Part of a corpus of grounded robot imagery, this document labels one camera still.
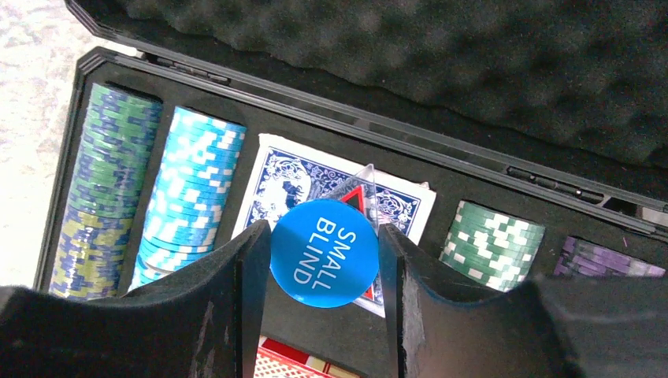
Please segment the clear red triangle marker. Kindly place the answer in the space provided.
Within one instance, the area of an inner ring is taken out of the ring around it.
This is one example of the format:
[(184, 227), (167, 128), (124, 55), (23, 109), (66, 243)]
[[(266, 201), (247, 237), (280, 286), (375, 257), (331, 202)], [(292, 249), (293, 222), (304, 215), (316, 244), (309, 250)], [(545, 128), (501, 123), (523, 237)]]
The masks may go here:
[[(378, 239), (380, 210), (377, 205), (375, 172), (374, 165), (368, 164), (354, 175), (335, 183), (332, 190), (322, 195), (321, 198), (345, 202), (355, 208), (367, 220)], [(382, 307), (384, 305), (379, 269), (369, 288), (355, 302), (360, 306), (362, 303), (366, 306)]]

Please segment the red playing card deck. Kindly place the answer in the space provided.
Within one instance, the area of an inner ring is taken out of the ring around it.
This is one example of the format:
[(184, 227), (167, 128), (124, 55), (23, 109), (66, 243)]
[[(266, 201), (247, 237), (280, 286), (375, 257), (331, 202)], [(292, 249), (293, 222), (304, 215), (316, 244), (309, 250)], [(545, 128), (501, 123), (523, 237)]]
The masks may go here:
[(254, 378), (270, 377), (360, 378), (361, 375), (261, 335)]

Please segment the blue playing card deck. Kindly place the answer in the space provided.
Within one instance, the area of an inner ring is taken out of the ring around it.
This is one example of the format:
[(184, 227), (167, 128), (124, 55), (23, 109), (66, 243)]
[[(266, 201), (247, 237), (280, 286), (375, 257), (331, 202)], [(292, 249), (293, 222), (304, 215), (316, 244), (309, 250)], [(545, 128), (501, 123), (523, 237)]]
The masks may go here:
[[(364, 166), (278, 135), (260, 135), (235, 232), (255, 221), (267, 221), (273, 229), (289, 210), (305, 202), (326, 199), (321, 196), (330, 192), (335, 183)], [(435, 192), (427, 184), (379, 170), (375, 180), (380, 226), (392, 224), (410, 241), (418, 243), (434, 206)], [(384, 306), (361, 306), (377, 315), (384, 314)]]

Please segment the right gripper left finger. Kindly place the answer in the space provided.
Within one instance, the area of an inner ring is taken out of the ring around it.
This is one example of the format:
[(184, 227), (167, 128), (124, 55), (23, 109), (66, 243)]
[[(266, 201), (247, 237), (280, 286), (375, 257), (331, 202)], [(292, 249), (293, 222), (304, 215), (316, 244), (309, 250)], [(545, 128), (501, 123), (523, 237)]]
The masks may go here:
[(261, 220), (119, 298), (1, 289), (4, 377), (251, 377), (270, 259)]

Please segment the blue small blind button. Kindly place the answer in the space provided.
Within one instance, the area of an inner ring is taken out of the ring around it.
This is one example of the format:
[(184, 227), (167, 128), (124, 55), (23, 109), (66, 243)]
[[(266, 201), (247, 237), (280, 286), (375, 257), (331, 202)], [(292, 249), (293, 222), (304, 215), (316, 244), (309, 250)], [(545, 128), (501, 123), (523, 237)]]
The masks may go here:
[(379, 272), (379, 240), (365, 215), (345, 202), (317, 199), (273, 227), (270, 270), (294, 300), (317, 308), (352, 303)]

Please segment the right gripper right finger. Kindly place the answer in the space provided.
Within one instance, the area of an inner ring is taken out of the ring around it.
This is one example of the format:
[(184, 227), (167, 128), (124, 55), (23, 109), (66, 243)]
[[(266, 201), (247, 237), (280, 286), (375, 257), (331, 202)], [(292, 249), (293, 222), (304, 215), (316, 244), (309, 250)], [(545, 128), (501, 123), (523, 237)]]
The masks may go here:
[(393, 377), (664, 377), (664, 278), (538, 276), (508, 292), (379, 231)]

